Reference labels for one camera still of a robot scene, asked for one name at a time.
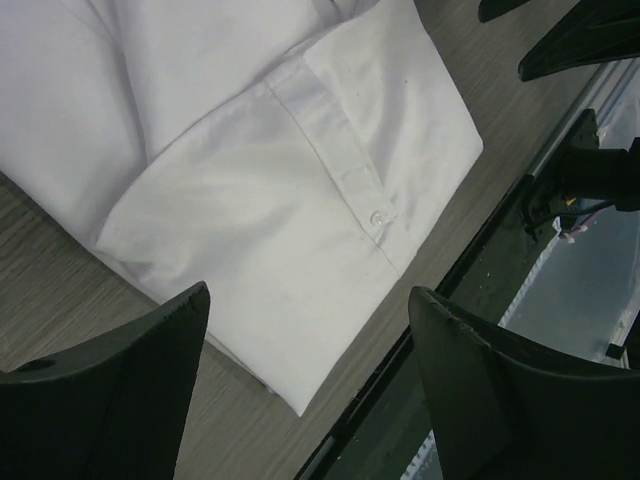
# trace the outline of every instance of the wood grain surface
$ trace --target wood grain surface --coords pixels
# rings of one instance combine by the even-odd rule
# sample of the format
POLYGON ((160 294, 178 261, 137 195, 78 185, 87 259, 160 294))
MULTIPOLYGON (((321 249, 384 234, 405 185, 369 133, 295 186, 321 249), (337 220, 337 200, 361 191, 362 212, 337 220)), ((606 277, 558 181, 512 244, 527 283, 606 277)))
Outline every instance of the wood grain surface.
MULTIPOLYGON (((482 157, 303 418, 205 345, 176 478, 293 478, 406 328, 410 287, 438 284, 595 71, 517 78, 520 59, 573 0, 531 2, 488 25, 478 23, 477 3, 419 0, 418 9, 484 139, 482 157)), ((0 176, 0 370, 153 306, 0 176)))

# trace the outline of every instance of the black plastic part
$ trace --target black plastic part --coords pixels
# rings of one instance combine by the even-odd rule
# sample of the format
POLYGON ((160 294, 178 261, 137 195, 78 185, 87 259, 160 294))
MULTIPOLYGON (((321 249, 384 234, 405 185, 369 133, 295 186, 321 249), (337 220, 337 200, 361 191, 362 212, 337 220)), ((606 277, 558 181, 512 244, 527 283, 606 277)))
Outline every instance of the black plastic part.
POLYGON ((622 212, 640 210, 640 138, 636 138, 619 168, 614 172, 616 209, 622 212))
POLYGON ((0 478, 173 478, 208 312, 199 283, 133 322, 0 374, 0 478))
POLYGON ((627 351, 629 368, 640 370, 640 313, 633 321, 631 330, 624 341, 624 348, 627 351))
POLYGON ((558 171, 560 191, 565 198, 591 200, 626 196, 628 193, 621 191, 626 182, 620 177, 630 173, 628 164, 626 150, 569 148, 558 171))
MULTIPOLYGON (((597 151, 599 146, 596 113, 591 109, 585 110, 571 126, 565 138, 549 158, 543 171, 524 196, 522 214, 525 225, 535 225, 535 228, 527 230, 534 239, 544 240, 542 235, 549 235, 549 225, 538 225, 540 218, 546 217, 552 212, 567 210, 568 197, 562 190, 560 172, 564 162, 570 158, 570 152, 575 152, 575 149, 597 151)), ((576 221, 575 218, 561 217, 562 229, 571 229, 576 221)))
POLYGON ((610 343, 605 355, 609 358, 613 358, 614 360, 621 360, 626 351, 627 349, 625 347, 610 343))
POLYGON ((638 0, 581 0, 519 66, 522 81, 640 56, 638 0))
POLYGON ((512 10, 529 3, 530 0, 482 0, 478 7, 478 18, 482 23, 490 22, 512 10))
POLYGON ((549 349, 426 288, 409 316, 444 478, 637 478, 640 373, 549 349))

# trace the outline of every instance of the wire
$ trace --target wire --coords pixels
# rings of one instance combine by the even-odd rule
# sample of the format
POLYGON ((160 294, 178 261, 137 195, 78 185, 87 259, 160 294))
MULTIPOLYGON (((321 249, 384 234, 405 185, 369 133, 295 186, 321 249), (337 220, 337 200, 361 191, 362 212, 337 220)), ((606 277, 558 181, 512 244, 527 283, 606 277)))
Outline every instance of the wire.
POLYGON ((595 213, 592 213, 591 215, 587 215, 587 218, 585 218, 584 220, 582 220, 582 222, 580 222, 579 225, 576 225, 575 227, 573 227, 569 233, 575 233, 578 230, 580 230, 582 227, 586 227, 588 226, 591 222, 593 222, 595 220, 595 218, 598 216, 598 214, 602 212, 602 210, 599 210, 595 213))
POLYGON ((535 223, 528 226, 530 230, 535 230, 538 227, 541 227, 545 223, 554 220, 556 217, 568 217, 568 218, 578 218, 583 217, 585 215, 593 215, 600 210, 604 210, 605 208, 612 207, 616 204, 613 200, 607 200, 605 202, 597 203, 589 208, 585 208, 584 210, 576 210, 576 211, 564 211, 564 212, 553 212, 549 215, 545 215, 544 217, 536 220, 535 223))

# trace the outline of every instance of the white shirt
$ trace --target white shirt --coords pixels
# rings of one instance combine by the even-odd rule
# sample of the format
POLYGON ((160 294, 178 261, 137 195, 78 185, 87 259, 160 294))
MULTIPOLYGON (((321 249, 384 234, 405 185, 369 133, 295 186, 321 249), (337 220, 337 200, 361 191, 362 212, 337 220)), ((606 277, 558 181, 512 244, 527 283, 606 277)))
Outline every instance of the white shirt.
POLYGON ((482 149, 412 1, 0 2, 0 170, 301 415, 482 149))

